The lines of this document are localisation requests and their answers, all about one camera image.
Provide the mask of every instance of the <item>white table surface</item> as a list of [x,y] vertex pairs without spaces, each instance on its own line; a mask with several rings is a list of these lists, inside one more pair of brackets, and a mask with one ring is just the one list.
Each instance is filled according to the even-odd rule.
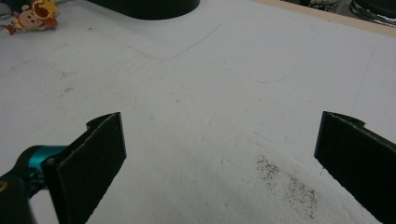
[[[378,223],[314,150],[324,110],[396,142],[395,38],[246,0],[58,7],[56,29],[0,32],[0,174],[120,111],[128,158],[89,223]],[[48,192],[31,205],[57,222]]]

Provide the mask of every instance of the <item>black round object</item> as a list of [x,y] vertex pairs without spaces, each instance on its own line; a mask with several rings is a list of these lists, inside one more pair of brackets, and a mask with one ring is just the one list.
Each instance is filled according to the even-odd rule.
[[89,0],[141,20],[166,20],[198,7],[200,0]]
[[29,0],[4,0],[0,2],[6,3],[9,8],[11,8],[11,11],[16,11],[19,13],[22,12],[22,7],[24,5],[30,6],[31,4]]
[[396,18],[395,0],[355,0],[355,2],[379,15]]

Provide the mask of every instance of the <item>toy figure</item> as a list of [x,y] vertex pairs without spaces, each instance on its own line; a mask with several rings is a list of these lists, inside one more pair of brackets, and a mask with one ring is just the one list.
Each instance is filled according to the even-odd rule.
[[34,0],[32,7],[23,6],[21,14],[11,20],[11,24],[3,24],[2,27],[14,35],[18,30],[25,33],[27,30],[46,30],[48,26],[56,26],[57,21],[54,14],[61,12],[55,7],[56,0]]

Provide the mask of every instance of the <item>wooden edge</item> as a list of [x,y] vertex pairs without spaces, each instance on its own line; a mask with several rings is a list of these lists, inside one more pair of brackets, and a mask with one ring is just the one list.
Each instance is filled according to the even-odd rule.
[[388,27],[385,25],[376,24],[369,21],[361,21],[354,18],[349,18],[342,15],[333,14],[326,11],[317,10],[311,7],[302,7],[288,2],[279,0],[253,0],[258,3],[263,3],[272,7],[280,7],[286,10],[304,13],[306,15],[314,16],[323,20],[341,23],[347,26],[355,27],[373,33],[396,37],[396,28]]

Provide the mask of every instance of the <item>black panel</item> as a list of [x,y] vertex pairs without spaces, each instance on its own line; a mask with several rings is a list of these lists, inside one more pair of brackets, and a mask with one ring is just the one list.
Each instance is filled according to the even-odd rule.
[[63,152],[41,163],[61,224],[88,220],[126,158],[119,113],[87,126]]
[[17,176],[0,178],[0,223],[35,224],[27,191],[25,182]]
[[373,216],[396,220],[396,145],[348,116],[323,112],[315,158]]

